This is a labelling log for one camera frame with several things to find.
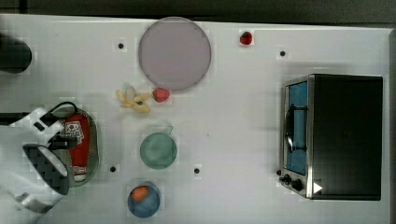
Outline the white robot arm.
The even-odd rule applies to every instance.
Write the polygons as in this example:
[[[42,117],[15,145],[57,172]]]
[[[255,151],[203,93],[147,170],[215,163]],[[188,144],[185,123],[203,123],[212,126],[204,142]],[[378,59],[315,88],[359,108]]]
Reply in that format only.
[[[42,107],[1,126],[1,224],[36,224],[69,191],[51,148],[64,126]]]

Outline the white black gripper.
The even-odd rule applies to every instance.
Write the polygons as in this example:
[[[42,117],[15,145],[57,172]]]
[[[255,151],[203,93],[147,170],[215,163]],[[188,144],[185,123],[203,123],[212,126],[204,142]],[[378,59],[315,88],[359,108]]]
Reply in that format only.
[[[70,149],[78,144],[76,137],[55,136],[64,129],[64,126],[49,111],[42,107],[11,123],[10,127],[27,129],[30,133],[37,136],[41,144],[49,142],[49,149]]]

